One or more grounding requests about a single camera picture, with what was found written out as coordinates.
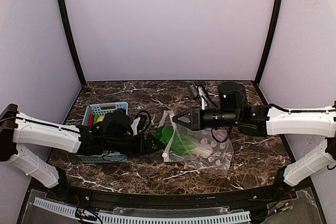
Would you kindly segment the green leafy vegetable toy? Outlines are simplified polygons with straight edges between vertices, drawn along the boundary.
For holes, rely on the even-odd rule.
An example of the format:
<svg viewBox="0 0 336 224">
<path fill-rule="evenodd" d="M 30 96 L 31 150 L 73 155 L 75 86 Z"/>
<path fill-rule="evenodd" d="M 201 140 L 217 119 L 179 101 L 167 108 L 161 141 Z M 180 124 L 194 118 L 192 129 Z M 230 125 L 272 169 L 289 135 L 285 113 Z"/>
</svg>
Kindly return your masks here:
<svg viewBox="0 0 336 224">
<path fill-rule="evenodd" d="M 164 125 L 159 127 L 155 132 L 156 138 L 163 137 L 167 143 L 166 152 L 163 157 L 169 155 L 185 156 L 185 155 L 201 155 L 209 153 L 211 150 L 206 145 L 198 143 L 189 134 L 183 134 L 173 126 Z"/>
</svg>

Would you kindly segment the clear zip top bag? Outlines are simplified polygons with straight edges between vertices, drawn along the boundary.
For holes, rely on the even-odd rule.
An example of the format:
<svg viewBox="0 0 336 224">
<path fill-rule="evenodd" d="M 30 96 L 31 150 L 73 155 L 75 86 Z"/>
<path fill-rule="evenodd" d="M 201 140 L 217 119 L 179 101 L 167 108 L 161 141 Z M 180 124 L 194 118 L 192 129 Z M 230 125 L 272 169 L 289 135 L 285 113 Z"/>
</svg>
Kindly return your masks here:
<svg viewBox="0 0 336 224">
<path fill-rule="evenodd" d="M 165 146 L 166 163 L 180 163 L 200 172 L 226 175 L 234 150 L 224 129 L 191 131 L 173 122 L 173 111 L 164 111 L 156 138 Z"/>
</svg>

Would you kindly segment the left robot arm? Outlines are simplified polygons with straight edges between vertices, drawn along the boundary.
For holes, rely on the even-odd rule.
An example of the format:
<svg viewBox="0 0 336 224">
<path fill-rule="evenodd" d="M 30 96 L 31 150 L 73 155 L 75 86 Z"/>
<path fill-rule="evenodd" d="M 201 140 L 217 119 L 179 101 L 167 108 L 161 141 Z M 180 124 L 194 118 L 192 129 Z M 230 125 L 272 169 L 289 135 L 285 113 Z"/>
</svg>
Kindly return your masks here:
<svg viewBox="0 0 336 224">
<path fill-rule="evenodd" d="M 120 163 L 165 148 L 147 132 L 150 124 L 148 111 L 131 119 L 123 102 L 88 106 L 80 125 L 35 119 L 9 104 L 1 113 L 1 162 L 13 164 L 48 189 L 67 189 L 66 173 L 41 160 L 26 144 L 73 153 L 85 163 Z"/>
</svg>

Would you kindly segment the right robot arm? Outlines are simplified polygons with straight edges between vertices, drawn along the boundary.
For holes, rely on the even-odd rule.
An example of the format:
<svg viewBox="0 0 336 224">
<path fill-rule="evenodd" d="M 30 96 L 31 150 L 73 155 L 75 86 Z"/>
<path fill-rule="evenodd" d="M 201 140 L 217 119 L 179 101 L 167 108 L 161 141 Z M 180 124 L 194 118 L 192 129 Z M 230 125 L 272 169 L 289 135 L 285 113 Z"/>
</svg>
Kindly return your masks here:
<svg viewBox="0 0 336 224">
<path fill-rule="evenodd" d="M 312 151 L 277 172 L 274 186 L 286 190 L 335 163 L 335 106 L 317 109 L 285 109 L 275 104 L 249 106 L 246 89 L 237 82 L 218 85 L 219 106 L 208 107 L 211 99 L 202 85 L 188 89 L 199 107 L 173 116 L 173 122 L 191 131 L 236 127 L 248 136 L 303 134 L 323 136 Z"/>
</svg>

